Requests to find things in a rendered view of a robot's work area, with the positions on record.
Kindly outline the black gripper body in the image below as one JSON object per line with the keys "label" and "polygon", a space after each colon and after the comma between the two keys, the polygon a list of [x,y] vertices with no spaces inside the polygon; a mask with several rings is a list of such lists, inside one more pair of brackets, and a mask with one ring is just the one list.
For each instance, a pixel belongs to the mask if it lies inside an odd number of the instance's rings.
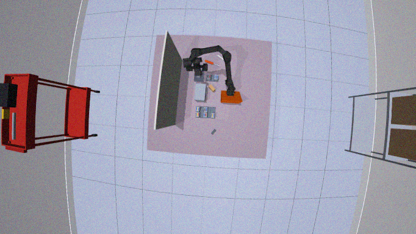
{"label": "black gripper body", "polygon": [[207,71],[207,63],[203,63],[203,65],[200,65],[199,64],[199,66],[197,66],[197,67],[195,67],[194,65],[193,66],[189,66],[189,67],[186,67],[186,70],[187,71],[191,71],[191,69],[194,69],[194,68],[203,68],[203,71]]}

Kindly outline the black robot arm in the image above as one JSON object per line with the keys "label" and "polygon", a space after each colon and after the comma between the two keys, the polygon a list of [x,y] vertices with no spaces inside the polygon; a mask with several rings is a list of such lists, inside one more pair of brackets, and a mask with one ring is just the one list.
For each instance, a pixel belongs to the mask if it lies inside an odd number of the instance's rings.
{"label": "black robot arm", "polygon": [[[235,87],[231,78],[231,54],[228,51],[225,51],[221,46],[211,46],[208,48],[193,48],[191,50],[190,58],[183,58],[183,66],[189,67],[192,66],[192,64],[197,67],[199,66],[199,63],[202,62],[202,58],[199,57],[203,54],[208,54],[211,52],[220,52],[223,56],[224,62],[225,62],[225,68],[226,68],[226,86],[227,89],[227,95],[228,96],[234,96]],[[201,71],[201,68],[194,68],[194,75],[195,76],[201,76],[203,72]]]}

